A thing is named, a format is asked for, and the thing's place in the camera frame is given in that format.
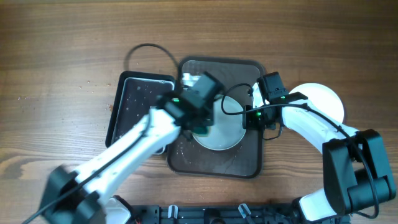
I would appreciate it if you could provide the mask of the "green yellow sponge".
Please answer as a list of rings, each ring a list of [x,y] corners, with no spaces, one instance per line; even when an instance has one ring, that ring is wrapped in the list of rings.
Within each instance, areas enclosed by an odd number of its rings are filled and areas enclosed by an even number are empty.
[[[210,132],[209,126],[196,126],[192,131],[192,133],[196,136],[207,136],[209,135],[209,132]]]

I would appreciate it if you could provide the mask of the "pale blue plate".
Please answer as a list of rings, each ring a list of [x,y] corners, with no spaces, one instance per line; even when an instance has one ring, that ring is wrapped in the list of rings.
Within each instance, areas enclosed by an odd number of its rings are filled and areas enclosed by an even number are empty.
[[[217,95],[213,103],[214,124],[208,127],[206,134],[194,134],[194,139],[203,147],[224,151],[237,145],[246,134],[242,115],[227,115],[221,110],[222,95]]]

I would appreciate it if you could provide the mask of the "white plate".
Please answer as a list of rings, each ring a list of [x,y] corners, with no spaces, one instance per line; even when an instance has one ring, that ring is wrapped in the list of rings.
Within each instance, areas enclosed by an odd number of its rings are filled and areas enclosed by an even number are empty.
[[[345,110],[340,97],[330,88],[319,83],[304,83],[296,86],[289,93],[300,92],[320,111],[342,123],[345,117]]]

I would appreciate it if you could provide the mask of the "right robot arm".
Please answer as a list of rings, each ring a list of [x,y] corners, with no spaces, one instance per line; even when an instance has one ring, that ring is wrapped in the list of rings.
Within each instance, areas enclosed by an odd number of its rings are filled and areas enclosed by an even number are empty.
[[[243,126],[295,131],[322,154],[323,188],[296,199],[292,223],[340,222],[351,214],[376,218],[383,202],[395,199],[397,188],[381,135],[343,124],[339,96],[318,83],[288,91],[277,72],[260,76],[249,91],[253,104],[244,108]]]

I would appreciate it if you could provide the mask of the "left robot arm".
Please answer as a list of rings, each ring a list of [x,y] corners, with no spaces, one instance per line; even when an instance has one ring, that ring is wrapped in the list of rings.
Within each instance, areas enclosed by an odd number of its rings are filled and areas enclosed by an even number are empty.
[[[126,223],[131,213],[113,199],[115,191],[181,131],[205,126],[223,88],[205,72],[193,86],[160,96],[157,106],[100,155],[72,172],[57,167],[49,176],[38,213],[49,223]]]

